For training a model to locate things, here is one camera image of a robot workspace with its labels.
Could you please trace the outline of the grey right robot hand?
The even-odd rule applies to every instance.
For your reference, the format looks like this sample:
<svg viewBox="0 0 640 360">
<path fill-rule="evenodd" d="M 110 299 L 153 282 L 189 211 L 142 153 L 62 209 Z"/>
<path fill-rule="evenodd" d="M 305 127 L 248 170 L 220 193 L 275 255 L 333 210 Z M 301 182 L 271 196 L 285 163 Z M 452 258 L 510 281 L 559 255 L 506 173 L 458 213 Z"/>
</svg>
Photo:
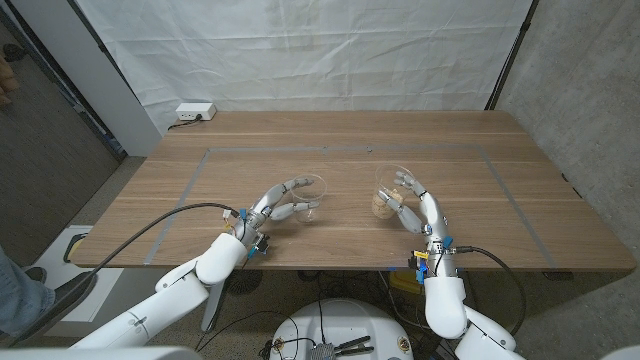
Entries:
<svg viewBox="0 0 640 360">
<path fill-rule="evenodd" d="M 448 235 L 448 222 L 438 200 L 426 188 L 407 172 L 397 171 L 394 183 L 410 190 L 419 200 L 419 210 L 426 218 L 422 220 L 407 206 L 391 196 L 387 190 L 378 190 L 374 195 L 380 200 L 384 208 L 389 208 L 396 214 L 406 230 L 413 234 L 424 236 L 425 244 L 442 242 Z"/>
</svg>

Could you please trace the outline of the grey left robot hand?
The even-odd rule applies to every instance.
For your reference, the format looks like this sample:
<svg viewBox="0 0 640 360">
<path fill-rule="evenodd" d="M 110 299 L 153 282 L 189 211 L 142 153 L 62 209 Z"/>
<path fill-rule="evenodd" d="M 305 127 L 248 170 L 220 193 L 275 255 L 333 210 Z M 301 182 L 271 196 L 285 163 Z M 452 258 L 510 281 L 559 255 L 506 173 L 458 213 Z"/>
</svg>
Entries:
<svg viewBox="0 0 640 360">
<path fill-rule="evenodd" d="M 258 229 L 267 219 L 284 220 L 296 212 L 317 208 L 319 206 L 318 201 L 290 202 L 278 206 L 278 203 L 289 191 L 313 184 L 314 180 L 312 178 L 302 177 L 271 187 L 249 208 L 246 218 L 236 222 L 234 225 L 235 237 L 241 242 L 248 242 L 257 236 Z"/>
</svg>

